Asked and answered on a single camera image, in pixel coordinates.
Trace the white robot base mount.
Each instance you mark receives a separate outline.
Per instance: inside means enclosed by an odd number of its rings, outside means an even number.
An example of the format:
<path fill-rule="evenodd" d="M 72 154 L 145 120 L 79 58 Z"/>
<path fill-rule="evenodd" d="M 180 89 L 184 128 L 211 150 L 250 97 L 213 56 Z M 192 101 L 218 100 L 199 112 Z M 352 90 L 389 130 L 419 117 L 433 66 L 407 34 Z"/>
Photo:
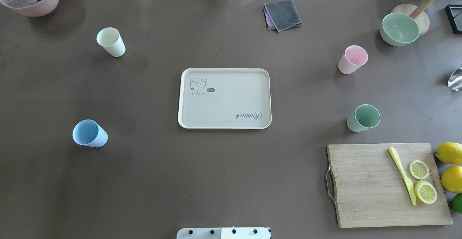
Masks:
<path fill-rule="evenodd" d="M 271 239 L 266 227 L 204 227 L 179 229 L 177 239 Z"/>

